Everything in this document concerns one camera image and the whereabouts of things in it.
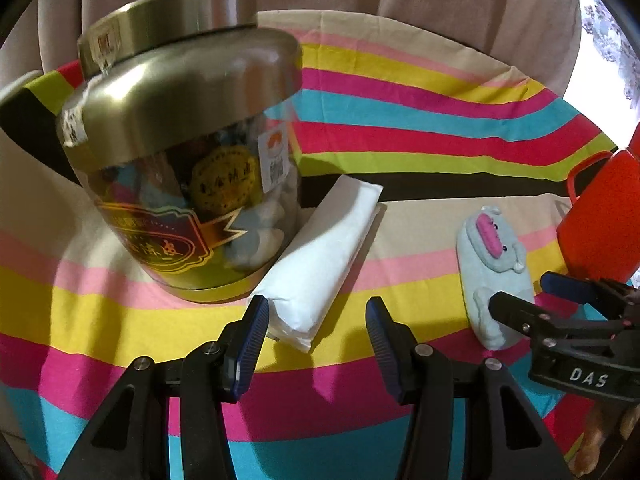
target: folded white napkin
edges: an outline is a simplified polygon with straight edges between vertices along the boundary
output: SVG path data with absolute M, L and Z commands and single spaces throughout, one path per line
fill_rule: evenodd
M 382 186 L 338 178 L 253 292 L 270 300 L 268 336 L 309 351 L 371 227 L 380 192 Z

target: red handle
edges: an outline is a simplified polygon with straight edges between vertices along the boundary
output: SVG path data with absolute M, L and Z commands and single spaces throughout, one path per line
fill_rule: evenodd
M 598 152 L 593 155 L 585 158 L 579 164 L 576 164 L 572 170 L 569 172 L 569 175 L 566 178 L 566 187 L 569 191 L 569 199 L 571 199 L 571 205 L 575 204 L 575 201 L 578 200 L 578 197 L 575 195 L 575 177 L 582 170 L 586 170 L 592 164 L 599 162 L 600 160 L 605 160 L 606 158 L 611 158 L 613 153 L 611 152 Z

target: barcode sticker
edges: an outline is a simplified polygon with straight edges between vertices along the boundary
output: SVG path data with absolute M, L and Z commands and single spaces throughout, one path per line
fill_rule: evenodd
M 268 193 L 289 174 L 289 140 L 284 124 L 258 137 L 258 156 L 262 190 Z
M 62 112 L 62 136 L 68 148 L 82 144 L 88 140 L 82 124 L 82 106 L 75 106 Z
M 91 57 L 103 72 L 116 60 L 120 49 L 120 29 L 116 20 L 105 23 L 89 39 Z

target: pink stripe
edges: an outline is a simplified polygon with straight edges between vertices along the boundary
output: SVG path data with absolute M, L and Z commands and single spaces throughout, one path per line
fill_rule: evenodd
M 58 478 L 58 473 L 53 471 L 53 469 L 43 461 L 36 459 L 36 464 L 38 465 L 38 471 L 40 472 L 42 480 L 56 480 L 56 478 Z
M 546 294 L 536 303 L 562 316 L 575 305 Z M 347 344 L 366 345 L 366 332 Z M 452 359 L 479 363 L 495 356 L 510 365 L 528 351 L 514 348 L 489 352 L 470 329 L 431 342 Z M 123 369 L 93 358 L 65 354 L 7 335 L 0 335 L 0 380 L 13 388 L 36 391 L 67 413 L 90 418 Z M 178 402 L 170 407 L 170 434 L 179 434 Z M 393 420 L 409 412 L 385 391 L 373 357 L 319 368 L 258 373 L 238 404 L 225 404 L 226 432 L 234 441 L 290 440 L 356 430 Z
M 11 269 L 34 282 L 64 288 L 80 296 L 100 294 L 131 308 L 202 307 L 201 304 L 172 296 L 155 283 L 136 282 L 113 270 L 83 267 L 69 260 L 47 256 L 4 231 L 0 231 L 0 248 L 2 248 L 0 266 Z M 234 303 L 221 303 L 214 306 L 229 304 Z
M 543 231 L 546 233 L 543 238 L 540 238 L 542 232 L 537 232 L 521 237 L 521 241 L 532 240 L 525 242 L 525 245 L 532 243 L 532 249 L 537 249 L 555 239 L 555 228 L 549 227 Z M 34 282 L 64 288 L 80 296 L 100 294 L 130 308 L 202 307 L 201 304 L 175 298 L 154 283 L 136 282 L 109 269 L 86 268 L 68 260 L 57 260 L 46 256 L 4 231 L 0 231 L 0 247 L 2 247 L 0 266 L 11 269 Z M 361 269 L 358 266 L 351 269 L 342 286 L 342 292 L 428 280 L 455 272 L 458 272 L 458 264 L 453 249 L 399 258 L 367 260 Z M 238 304 L 238 302 L 220 303 L 215 306 L 231 304 Z
M 593 404 L 590 399 L 566 394 L 544 418 L 562 453 L 568 453 L 584 431 L 584 419 Z
M 519 236 L 527 251 L 535 251 L 556 240 L 556 228 L 551 225 L 539 231 Z M 397 258 L 366 260 L 361 267 L 353 267 L 340 292 L 359 292 L 401 283 L 432 280 L 458 272 L 458 257 L 455 249 L 433 253 L 412 254 Z
M 538 167 L 565 160 L 600 134 L 593 123 L 580 114 L 556 131 L 529 140 L 505 140 L 500 137 L 470 139 L 386 126 L 354 126 L 310 121 L 299 121 L 295 132 L 302 153 L 373 152 L 424 153 L 457 157 L 489 156 L 495 160 Z
M 395 103 L 418 110 L 476 119 L 514 119 L 523 117 L 542 110 L 552 101 L 558 99 L 551 90 L 545 88 L 523 101 L 495 105 L 471 103 L 430 90 L 359 75 L 328 72 L 314 68 L 305 68 L 302 73 L 303 87 L 309 90 L 321 90 L 377 99 L 378 101 Z
M 337 34 L 321 32 L 320 30 L 301 30 L 298 28 L 283 28 L 282 30 L 286 30 L 289 34 L 295 36 L 296 39 L 302 44 L 323 44 L 327 46 L 337 46 L 339 48 L 348 48 L 351 50 L 356 50 L 358 52 L 367 52 L 369 54 L 375 54 L 376 56 L 386 57 L 387 59 L 393 59 L 407 64 L 419 66 L 427 70 L 433 70 L 434 72 L 447 74 L 462 81 L 467 81 L 479 86 L 485 86 L 489 88 L 518 88 L 519 86 L 522 86 L 524 85 L 524 83 L 529 81 L 529 78 L 526 76 L 523 76 L 523 79 L 518 81 L 500 81 L 493 79 L 487 81 L 486 78 L 482 75 L 466 72 L 464 70 L 460 70 L 459 68 L 455 68 L 425 57 L 414 56 L 414 54 L 409 54 L 390 46 L 371 43 L 370 41 L 366 41 L 361 38 L 348 38 L 346 36 L 338 36 Z

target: light blue plush toy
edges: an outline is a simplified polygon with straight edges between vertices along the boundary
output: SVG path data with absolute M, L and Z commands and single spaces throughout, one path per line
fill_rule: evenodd
M 502 216 L 500 208 L 484 206 L 466 219 L 456 244 L 466 315 L 488 350 L 515 345 L 522 336 L 489 314 L 489 299 L 504 291 L 533 303 L 527 251 Z

